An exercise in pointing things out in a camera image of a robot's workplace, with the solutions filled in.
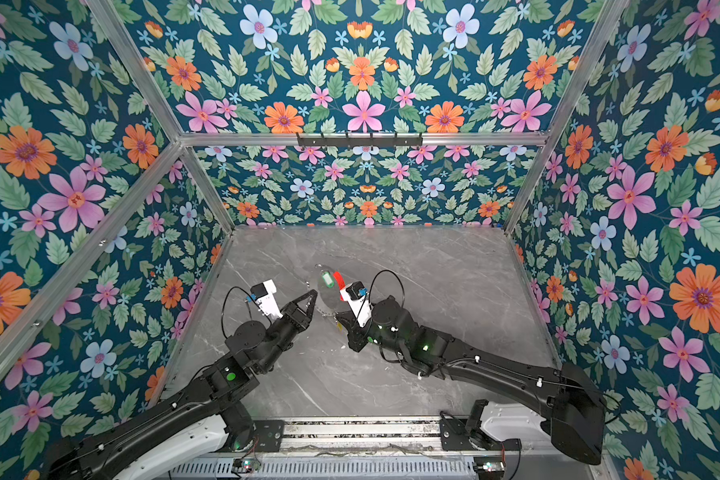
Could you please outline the metal keyring with red handle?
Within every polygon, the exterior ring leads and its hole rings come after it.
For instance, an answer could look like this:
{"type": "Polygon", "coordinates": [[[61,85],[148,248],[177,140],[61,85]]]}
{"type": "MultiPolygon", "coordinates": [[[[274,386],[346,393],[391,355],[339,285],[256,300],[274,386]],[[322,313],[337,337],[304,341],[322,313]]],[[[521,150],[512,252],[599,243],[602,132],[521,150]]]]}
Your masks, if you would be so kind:
{"type": "Polygon", "coordinates": [[[316,308],[323,317],[334,317],[337,313],[350,310],[349,304],[342,298],[335,270],[321,263],[310,267],[307,281],[310,289],[318,292],[316,308]]]}

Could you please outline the green tagged key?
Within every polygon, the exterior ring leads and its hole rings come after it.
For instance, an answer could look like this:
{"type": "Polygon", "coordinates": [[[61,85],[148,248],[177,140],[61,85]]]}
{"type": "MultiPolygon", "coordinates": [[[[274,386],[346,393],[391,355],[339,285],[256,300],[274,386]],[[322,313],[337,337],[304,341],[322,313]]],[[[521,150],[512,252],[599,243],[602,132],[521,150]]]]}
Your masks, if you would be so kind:
{"type": "Polygon", "coordinates": [[[322,279],[328,287],[332,287],[334,285],[333,277],[329,272],[324,272],[322,274],[322,279]]]}

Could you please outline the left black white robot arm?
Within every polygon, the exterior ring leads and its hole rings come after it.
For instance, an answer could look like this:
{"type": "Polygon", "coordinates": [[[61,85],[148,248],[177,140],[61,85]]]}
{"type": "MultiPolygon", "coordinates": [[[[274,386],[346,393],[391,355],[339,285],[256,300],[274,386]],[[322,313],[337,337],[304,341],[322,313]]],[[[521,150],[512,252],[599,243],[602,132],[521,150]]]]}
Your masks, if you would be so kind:
{"type": "Polygon", "coordinates": [[[43,479],[155,479],[206,453],[243,449],[254,423],[242,403],[313,319],[316,290],[297,297],[270,326],[251,320],[225,340],[227,353],[169,398],[83,440],[53,445],[43,479]]]}

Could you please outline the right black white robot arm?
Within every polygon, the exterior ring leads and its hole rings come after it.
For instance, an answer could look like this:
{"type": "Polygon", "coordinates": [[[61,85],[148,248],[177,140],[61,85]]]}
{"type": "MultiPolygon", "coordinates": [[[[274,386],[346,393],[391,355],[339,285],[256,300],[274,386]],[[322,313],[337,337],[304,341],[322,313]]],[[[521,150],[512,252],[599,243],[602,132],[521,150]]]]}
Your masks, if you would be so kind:
{"type": "Polygon", "coordinates": [[[558,451],[585,464],[601,463],[607,402],[579,366],[536,366],[480,350],[417,323],[392,296],[371,305],[362,301],[335,319],[347,331],[349,349],[373,345],[417,377],[466,382],[502,395],[540,415],[541,430],[558,451]]]}

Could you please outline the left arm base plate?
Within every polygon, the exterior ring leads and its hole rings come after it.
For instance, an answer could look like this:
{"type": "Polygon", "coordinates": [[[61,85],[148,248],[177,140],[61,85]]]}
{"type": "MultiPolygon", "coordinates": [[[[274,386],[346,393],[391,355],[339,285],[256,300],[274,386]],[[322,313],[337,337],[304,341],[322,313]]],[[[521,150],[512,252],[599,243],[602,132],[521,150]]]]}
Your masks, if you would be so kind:
{"type": "Polygon", "coordinates": [[[255,420],[249,442],[241,452],[249,455],[254,453],[276,453],[281,449],[286,423],[283,420],[255,420]]]}

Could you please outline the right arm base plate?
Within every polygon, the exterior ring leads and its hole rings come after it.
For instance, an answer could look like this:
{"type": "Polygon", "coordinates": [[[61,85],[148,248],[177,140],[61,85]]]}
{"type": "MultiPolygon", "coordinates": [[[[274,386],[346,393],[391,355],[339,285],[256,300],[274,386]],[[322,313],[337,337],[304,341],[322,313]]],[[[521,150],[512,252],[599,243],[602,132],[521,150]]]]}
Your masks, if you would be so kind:
{"type": "Polygon", "coordinates": [[[439,419],[441,448],[444,451],[520,451],[519,439],[496,440],[479,427],[468,427],[466,419],[441,416],[439,419]]]}

